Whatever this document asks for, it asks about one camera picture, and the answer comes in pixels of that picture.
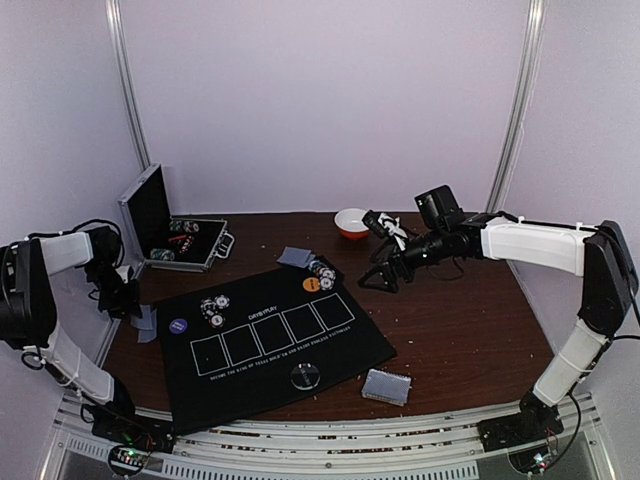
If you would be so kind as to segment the blue patterned playing card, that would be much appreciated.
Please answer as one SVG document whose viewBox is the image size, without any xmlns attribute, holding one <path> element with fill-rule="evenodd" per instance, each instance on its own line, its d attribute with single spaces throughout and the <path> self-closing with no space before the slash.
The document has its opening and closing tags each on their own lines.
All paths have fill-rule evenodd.
<svg viewBox="0 0 640 480">
<path fill-rule="evenodd" d="M 133 315 L 130 323 L 134 328 L 141 331 L 155 331 L 157 329 L 157 319 L 154 307 L 152 305 L 141 305 L 140 314 Z"/>
<path fill-rule="evenodd" d="M 286 246 L 277 259 L 282 265 L 307 268 L 316 258 L 316 255 L 309 249 Z"/>
<path fill-rule="evenodd" d="M 140 344 L 148 344 L 157 337 L 157 321 L 151 319 L 149 323 L 138 327 L 137 342 Z"/>
</svg>

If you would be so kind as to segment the purple small blind button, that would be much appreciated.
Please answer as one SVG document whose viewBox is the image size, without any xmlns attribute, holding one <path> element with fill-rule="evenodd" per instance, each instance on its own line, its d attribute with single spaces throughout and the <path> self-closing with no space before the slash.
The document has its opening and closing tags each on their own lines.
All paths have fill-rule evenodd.
<svg viewBox="0 0 640 480">
<path fill-rule="evenodd" d="M 168 330 L 173 335 L 184 334 L 188 329 L 188 322 L 183 318 L 176 318 L 169 322 Z"/>
</svg>

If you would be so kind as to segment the poker chip pile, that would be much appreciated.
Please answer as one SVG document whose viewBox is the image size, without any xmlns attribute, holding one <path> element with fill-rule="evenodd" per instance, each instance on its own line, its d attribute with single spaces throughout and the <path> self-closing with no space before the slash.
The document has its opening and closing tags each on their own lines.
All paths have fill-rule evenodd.
<svg viewBox="0 0 640 480">
<path fill-rule="evenodd" d="M 200 303 L 200 311 L 212 328 L 220 328 L 226 321 L 223 311 L 229 306 L 230 299 L 226 295 L 206 297 Z"/>
<path fill-rule="evenodd" d="M 336 282 L 336 271 L 319 259 L 312 260 L 307 269 L 314 275 L 321 290 L 331 290 Z"/>
</svg>

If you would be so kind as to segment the orange big blind button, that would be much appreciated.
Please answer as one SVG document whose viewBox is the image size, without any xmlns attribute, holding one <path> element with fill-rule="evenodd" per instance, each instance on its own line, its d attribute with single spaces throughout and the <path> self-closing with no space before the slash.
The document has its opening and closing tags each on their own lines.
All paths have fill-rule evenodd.
<svg viewBox="0 0 640 480">
<path fill-rule="evenodd" d="M 321 290 L 320 280 L 317 277 L 308 277 L 303 280 L 302 287 L 310 293 L 318 292 Z"/>
</svg>

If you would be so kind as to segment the grey playing card deck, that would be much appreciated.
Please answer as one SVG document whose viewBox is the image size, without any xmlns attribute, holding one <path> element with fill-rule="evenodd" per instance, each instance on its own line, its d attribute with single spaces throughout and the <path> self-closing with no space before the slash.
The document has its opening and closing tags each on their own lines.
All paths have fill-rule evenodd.
<svg viewBox="0 0 640 480">
<path fill-rule="evenodd" d="M 404 406 L 411 389 L 411 378 L 404 375 L 370 369 L 361 396 L 396 406 Z"/>
</svg>

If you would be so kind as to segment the black dealer button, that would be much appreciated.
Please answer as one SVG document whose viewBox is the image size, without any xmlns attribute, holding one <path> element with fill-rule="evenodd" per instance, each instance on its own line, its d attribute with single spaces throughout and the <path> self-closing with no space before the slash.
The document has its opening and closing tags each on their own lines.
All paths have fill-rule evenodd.
<svg viewBox="0 0 640 480">
<path fill-rule="evenodd" d="M 316 388 L 320 382 L 319 369 L 308 362 L 296 364 L 290 372 L 291 384 L 298 390 L 307 391 Z"/>
</svg>

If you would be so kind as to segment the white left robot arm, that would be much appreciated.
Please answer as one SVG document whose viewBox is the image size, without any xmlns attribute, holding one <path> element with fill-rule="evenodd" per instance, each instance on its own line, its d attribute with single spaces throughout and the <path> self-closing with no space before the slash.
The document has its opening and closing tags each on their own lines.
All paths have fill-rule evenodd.
<svg viewBox="0 0 640 480">
<path fill-rule="evenodd" d="M 126 386 L 90 360 L 58 320 L 50 278 L 81 268 L 111 318 L 142 316 L 139 286 L 121 269 L 121 235 L 109 226 L 32 235 L 1 249 L 1 340 L 21 352 L 24 365 L 45 369 L 67 389 L 106 410 L 106 429 L 123 444 L 144 433 Z"/>
</svg>

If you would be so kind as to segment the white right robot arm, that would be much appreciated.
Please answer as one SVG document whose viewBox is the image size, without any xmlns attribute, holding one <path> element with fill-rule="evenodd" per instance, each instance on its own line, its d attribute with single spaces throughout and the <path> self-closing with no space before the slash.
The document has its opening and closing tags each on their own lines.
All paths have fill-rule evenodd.
<svg viewBox="0 0 640 480">
<path fill-rule="evenodd" d="M 404 230 L 400 221 L 368 211 L 362 221 L 383 244 L 372 254 L 360 286 L 395 293 L 416 270 L 446 259 L 486 259 L 538 266 L 580 282 L 576 322 L 565 343 L 520 401 L 512 430 L 530 442 L 557 421 L 557 405 L 595 368 L 630 310 L 639 278 L 620 226 L 560 225 L 500 213 L 445 214 L 428 232 Z"/>
</svg>

